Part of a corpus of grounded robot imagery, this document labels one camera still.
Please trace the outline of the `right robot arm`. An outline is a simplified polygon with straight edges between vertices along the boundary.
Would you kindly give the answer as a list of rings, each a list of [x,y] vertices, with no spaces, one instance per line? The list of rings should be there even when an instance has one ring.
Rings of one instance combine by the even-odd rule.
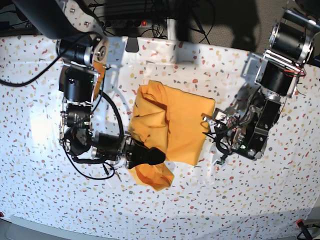
[[[125,133],[114,102],[104,92],[109,40],[99,18],[82,0],[16,0],[15,6],[45,37],[56,40],[62,60],[59,90],[63,93],[59,143],[72,163],[132,169],[165,161],[156,147],[147,147]],[[119,135],[93,133],[92,115],[105,99],[116,116]]]

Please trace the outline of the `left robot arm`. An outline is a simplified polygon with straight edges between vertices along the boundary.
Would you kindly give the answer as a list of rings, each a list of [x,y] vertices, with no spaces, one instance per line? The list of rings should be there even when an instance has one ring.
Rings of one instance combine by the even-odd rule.
[[[227,157],[237,154],[250,160],[260,159],[266,149],[270,129],[281,114],[281,100],[291,98],[305,64],[312,55],[314,39],[320,25],[306,13],[285,9],[269,37],[254,82],[257,90],[249,97],[243,114],[216,108],[206,136],[213,139],[222,154],[214,163],[223,165]]]

